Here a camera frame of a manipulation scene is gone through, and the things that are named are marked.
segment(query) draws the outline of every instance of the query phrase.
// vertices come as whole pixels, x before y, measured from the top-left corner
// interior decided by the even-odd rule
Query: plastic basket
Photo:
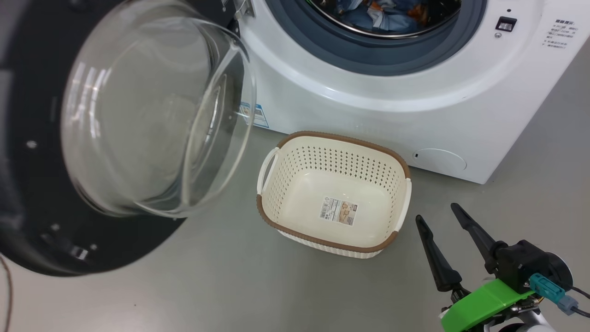
[[[282,140],[262,164],[257,206],[282,235],[316,249],[371,258],[408,211],[409,168],[379,145],[320,132]]]

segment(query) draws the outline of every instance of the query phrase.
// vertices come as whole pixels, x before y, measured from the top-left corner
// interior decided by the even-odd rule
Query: barcode
[[[326,218],[326,213],[328,213],[328,207],[330,206],[329,202],[330,201],[325,201],[324,205],[322,205],[322,212],[320,212],[320,218],[322,219]]]

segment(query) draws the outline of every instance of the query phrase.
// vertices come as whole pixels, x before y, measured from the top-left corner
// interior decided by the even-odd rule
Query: green bracket
[[[442,327],[445,332],[468,330],[534,293],[518,294],[495,279],[455,303],[442,318]]]

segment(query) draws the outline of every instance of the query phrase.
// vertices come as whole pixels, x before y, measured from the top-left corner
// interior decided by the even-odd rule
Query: front-loading washing machine
[[[590,3],[420,2],[449,8],[395,33],[339,0],[0,2],[0,252],[55,276],[139,259],[225,187],[253,125],[484,183]]]
[[[476,183],[590,34],[586,0],[430,1],[460,10],[413,34],[358,29],[326,3],[252,0],[241,32],[257,74],[255,124],[365,139]]]

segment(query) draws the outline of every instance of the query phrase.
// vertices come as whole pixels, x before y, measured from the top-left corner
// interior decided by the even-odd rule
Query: gray floor
[[[414,216],[429,222],[465,287],[487,277],[452,202],[496,239],[557,253],[590,289],[589,56],[587,45],[486,185],[412,169],[406,224],[376,258],[307,248],[260,219],[255,174],[282,135],[256,129],[223,196],[139,262],[71,279],[12,264],[11,332],[442,331],[437,315],[450,300],[435,289]],[[581,306],[590,310],[590,301]],[[549,301],[542,309],[558,331],[588,331],[587,318],[566,317]]]

